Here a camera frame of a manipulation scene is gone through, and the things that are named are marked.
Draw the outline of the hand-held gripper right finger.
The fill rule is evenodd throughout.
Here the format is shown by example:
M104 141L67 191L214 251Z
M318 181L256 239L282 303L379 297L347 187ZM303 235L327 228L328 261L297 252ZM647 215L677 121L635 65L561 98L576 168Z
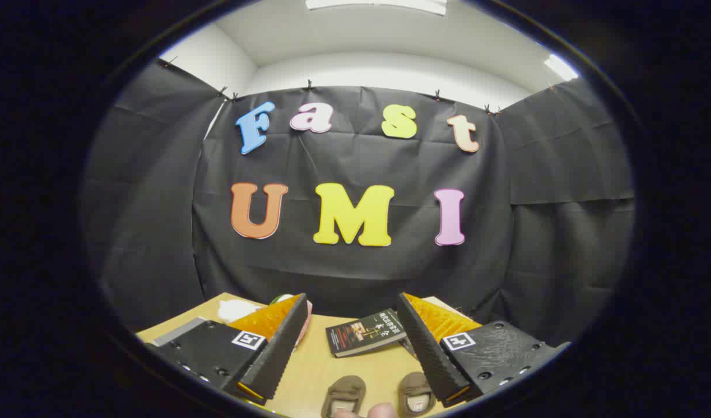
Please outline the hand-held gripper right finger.
M397 308L428 384L446 408L522 381L570 346L552 347L507 321L480 325L406 292Z

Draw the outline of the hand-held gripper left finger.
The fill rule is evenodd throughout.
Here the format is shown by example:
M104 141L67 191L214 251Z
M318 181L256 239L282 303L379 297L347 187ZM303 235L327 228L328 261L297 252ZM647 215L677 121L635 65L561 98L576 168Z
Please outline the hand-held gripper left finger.
M192 320L147 346L187 375L264 405L273 399L307 319L308 298L301 293L228 325Z

